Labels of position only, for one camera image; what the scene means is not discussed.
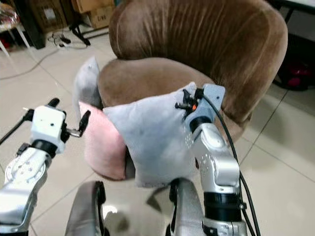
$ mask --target white table leg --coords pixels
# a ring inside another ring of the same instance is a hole
[[[19,32],[21,38],[23,39],[25,45],[27,46],[27,48],[30,48],[30,45],[29,45],[28,41],[26,40],[26,38],[25,38],[25,36],[24,36],[20,26],[17,26],[16,29],[18,30],[18,32]]]
[[[9,54],[8,51],[5,49],[5,46],[2,44],[1,40],[0,40],[0,48],[1,48],[1,50],[4,52],[4,54],[6,54],[7,57],[10,57],[10,54]]]

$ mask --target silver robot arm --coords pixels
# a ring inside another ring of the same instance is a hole
[[[219,110],[225,89],[205,85],[203,93]],[[175,107],[188,111],[186,125],[192,133],[186,137],[186,144],[190,157],[196,158],[199,165],[205,214],[202,216],[196,189],[189,180],[179,179],[172,183],[170,200],[176,210],[170,235],[247,236],[246,223],[241,217],[241,209],[246,205],[239,197],[239,165],[214,125],[216,114],[211,106],[205,99],[200,99],[197,107],[194,102],[184,91],[183,104]]]
[[[27,235],[37,194],[47,179],[52,159],[64,151],[70,135],[80,137],[88,124],[90,111],[82,117],[78,130],[67,129],[65,112],[55,108],[58,102],[55,99],[32,110],[27,119],[32,121],[31,145],[23,144],[6,167],[4,186],[0,189],[0,235]]]

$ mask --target brown armchair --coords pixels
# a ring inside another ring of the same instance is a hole
[[[287,47],[283,18],[263,0],[126,0],[109,35],[118,59],[99,77],[105,106],[215,83],[226,88],[221,114],[235,140]]]

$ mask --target floor grout line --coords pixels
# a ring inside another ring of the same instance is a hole
[[[82,183],[84,183],[88,178],[90,178],[94,172],[92,172],[90,175],[88,175],[83,181],[81,181],[79,184],[77,184],[75,187],[71,188],[69,192],[67,192],[63,197],[61,197],[59,200],[57,200],[55,203],[53,203],[50,207],[48,207],[45,211],[43,211],[40,215],[35,217],[33,220],[31,220],[31,223],[37,221],[42,215],[44,215],[46,212],[48,212],[51,208],[53,208],[56,204],[58,204],[61,200],[63,200],[66,196],[68,196],[73,190],[78,188]]]
[[[246,155],[244,156],[243,160],[241,160],[239,166],[241,166],[241,164],[243,163],[243,161],[246,159],[246,157],[248,156],[249,152],[252,150],[252,147],[254,146],[254,144],[252,143],[252,146],[250,147],[250,149],[248,150],[248,152],[246,153]]]
[[[269,119],[267,120],[267,122],[265,123],[265,125],[263,126],[263,128],[261,129],[260,133],[258,134],[257,138],[255,139],[255,141],[253,142],[253,144],[256,143],[256,141],[258,140],[259,136],[262,134],[262,132],[264,131],[264,129],[266,128],[267,124],[269,123],[269,121],[271,120],[272,116],[274,115],[274,113],[276,112],[276,110],[278,109],[278,107],[280,106],[280,104],[282,103],[283,99],[285,98],[286,94],[289,92],[289,90],[287,90],[285,92],[285,94],[283,95],[283,97],[281,98],[280,102],[277,104],[276,108],[274,109],[274,111],[272,112],[272,114],[270,115]]]
[[[315,183],[315,180],[311,179],[310,177],[306,176],[305,174],[303,174],[302,172],[300,172],[299,170],[295,169],[294,167],[290,166],[289,164],[285,163],[283,160],[279,159],[278,157],[274,156],[273,154],[269,153],[268,151],[266,151],[265,149],[261,148],[258,145],[255,145],[256,148],[262,150],[263,152],[267,153],[268,155],[272,156],[273,158],[277,159],[278,161],[282,162],[283,164],[285,164],[286,166],[288,166],[290,169],[294,170],[295,172],[299,173],[300,175],[304,176],[305,178],[307,178],[308,180],[310,180],[311,182]]]
[[[2,164],[0,163],[0,169],[2,170],[2,172],[5,174],[5,170],[4,168],[2,167]]]
[[[31,229],[33,230],[35,236],[38,236],[37,233],[36,233],[36,231],[35,231],[35,229],[34,229],[34,227],[33,227],[33,225],[32,225],[31,223],[30,223],[30,227],[31,227]]]
[[[263,128],[261,129],[260,133],[258,134],[257,138],[254,140],[254,142],[247,140],[246,138],[242,137],[243,139],[249,141],[252,143],[251,148],[249,149],[249,151],[246,153],[245,157],[243,158],[243,160],[240,162],[239,165],[241,165],[244,160],[246,159],[246,157],[248,156],[249,152],[252,150],[252,147],[255,145],[256,141],[258,140],[259,136],[261,135],[261,133],[263,132],[263,130],[265,129],[265,127],[267,126],[268,122],[271,120],[271,117],[274,115],[274,113],[276,112],[277,108],[279,107],[279,105],[281,104],[281,102],[283,101],[284,97],[286,96],[286,94],[288,93],[289,90],[286,90],[286,92],[284,93],[284,95],[282,96],[281,100],[279,101],[279,103],[277,104],[276,108],[274,109],[274,111],[272,112],[272,114],[270,115],[269,119],[267,120],[267,122],[265,123],[265,125],[263,126]]]
[[[46,70],[45,67],[39,65],[58,85],[60,85],[67,93],[69,93],[70,95],[72,94],[71,91],[69,91],[65,86],[63,86],[62,83],[60,83],[52,74],[50,74],[48,72],[48,70]]]

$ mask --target red object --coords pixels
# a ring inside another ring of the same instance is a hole
[[[313,76],[312,67],[302,61],[291,61],[288,63],[290,74],[295,76]]]
[[[287,82],[287,85],[291,87],[297,87],[300,84],[301,84],[301,79],[297,77],[294,77]]]
[[[10,47],[10,44],[8,42],[6,42],[5,39],[0,38],[0,40],[1,40],[1,43],[4,45],[5,48],[9,48]]]

